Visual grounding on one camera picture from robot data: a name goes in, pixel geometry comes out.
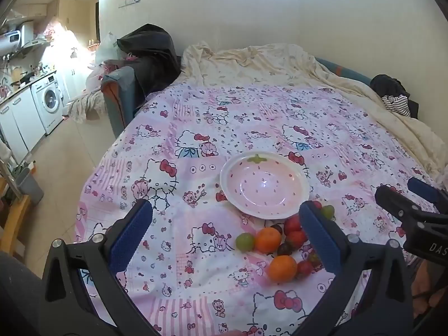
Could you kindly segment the person's right hand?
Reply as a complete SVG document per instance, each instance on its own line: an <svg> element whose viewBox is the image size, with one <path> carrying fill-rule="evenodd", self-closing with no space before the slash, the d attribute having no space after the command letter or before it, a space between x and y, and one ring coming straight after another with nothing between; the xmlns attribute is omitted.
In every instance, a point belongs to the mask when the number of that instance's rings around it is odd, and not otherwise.
<svg viewBox="0 0 448 336"><path fill-rule="evenodd" d="M436 273L443 269L428 260L423 260L412 283L413 317L423 315L429 308L434 308L447 293L447 287L435 290L433 280Z"/></svg>

